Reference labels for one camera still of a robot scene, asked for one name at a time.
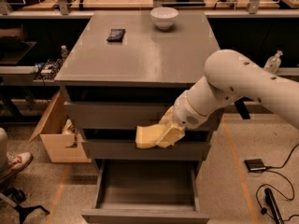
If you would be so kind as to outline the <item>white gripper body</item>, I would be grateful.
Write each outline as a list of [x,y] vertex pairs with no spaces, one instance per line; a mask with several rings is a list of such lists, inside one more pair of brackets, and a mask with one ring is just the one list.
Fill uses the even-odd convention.
[[188,92],[184,91],[173,105],[173,121],[186,129],[197,129],[207,121],[207,116],[198,114],[190,105],[187,97]]

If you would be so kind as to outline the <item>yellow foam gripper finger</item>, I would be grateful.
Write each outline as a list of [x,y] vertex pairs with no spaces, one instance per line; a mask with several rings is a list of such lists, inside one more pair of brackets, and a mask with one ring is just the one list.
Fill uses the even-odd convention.
[[166,125],[173,122],[173,106],[170,106],[159,121],[159,124]]
[[156,145],[163,148],[173,146],[178,140],[183,138],[184,135],[184,126],[169,122],[164,125],[161,134],[158,136]]

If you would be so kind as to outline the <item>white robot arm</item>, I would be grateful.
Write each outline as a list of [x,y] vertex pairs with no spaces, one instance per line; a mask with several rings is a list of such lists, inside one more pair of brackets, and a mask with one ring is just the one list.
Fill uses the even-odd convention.
[[211,113],[242,97],[299,128],[299,83],[269,73],[237,51],[222,49],[207,58],[204,75],[166,112],[155,144],[176,143],[187,129],[198,128]]

